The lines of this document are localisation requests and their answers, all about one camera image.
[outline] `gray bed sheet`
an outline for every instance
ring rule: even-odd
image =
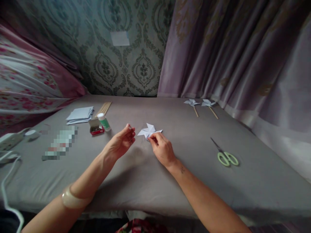
[[[75,143],[60,160],[42,161],[50,143],[66,125],[66,118],[79,107],[94,106],[94,115],[104,102],[112,104],[107,119],[112,130],[98,136],[89,124],[78,126]],[[101,152],[110,138],[130,123],[136,133],[146,123],[163,130],[176,156],[200,180],[214,190],[238,214],[254,223],[269,223],[311,216],[311,185],[278,155],[219,106],[214,111],[193,108],[181,98],[137,98],[87,95],[58,111],[33,129],[46,130],[32,142],[13,148],[21,155],[8,180],[9,203],[20,210],[39,212],[74,182]],[[210,137],[239,160],[238,167],[224,167]],[[11,165],[0,169],[3,179]],[[120,158],[102,183],[86,212],[142,210],[166,216],[196,217],[174,178],[158,162],[144,136]]]

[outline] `floral fabric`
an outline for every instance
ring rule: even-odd
[[[116,233],[168,233],[168,231],[164,225],[152,224],[147,220],[135,218]]]
[[[31,127],[38,123],[32,119],[85,94],[65,68],[0,22],[0,135]]]

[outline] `paper pinwheel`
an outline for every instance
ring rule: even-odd
[[[209,106],[209,107],[211,107],[211,106],[214,105],[214,104],[216,104],[215,101],[214,101],[214,102],[211,102],[211,101],[209,101],[209,100],[207,100],[207,99],[204,99],[201,106]]]
[[[145,128],[145,129],[142,129],[138,134],[137,136],[140,136],[140,135],[144,135],[146,137],[146,139],[148,137],[150,137],[153,133],[157,133],[157,132],[162,132],[162,130],[159,130],[159,131],[156,131],[155,127],[151,124],[148,124],[147,123],[147,127],[148,128]]]
[[[200,103],[195,102],[195,100],[193,99],[189,99],[185,101],[184,104],[189,104],[191,107],[194,107],[195,105],[200,104]]]
[[[195,100],[193,100],[193,99],[189,99],[189,100],[185,101],[184,104],[189,104],[191,107],[193,107],[197,117],[199,117],[197,110],[195,109],[195,105],[197,105],[199,103],[195,102]]]
[[[216,113],[214,112],[214,110],[212,110],[212,105],[216,104],[216,102],[211,102],[208,99],[204,99],[203,103],[201,106],[208,106],[210,108],[210,110],[213,112],[214,116],[216,117],[216,119],[219,119],[218,116],[216,115]]]

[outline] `red box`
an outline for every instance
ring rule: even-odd
[[[92,135],[96,135],[96,134],[100,134],[100,133],[105,132],[104,127],[101,125],[101,123],[99,122],[98,119],[90,120],[88,123],[90,124],[90,133]]]

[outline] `left hand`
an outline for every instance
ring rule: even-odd
[[[117,133],[107,143],[102,153],[109,154],[116,160],[121,158],[135,142],[135,128],[127,124],[126,127]]]

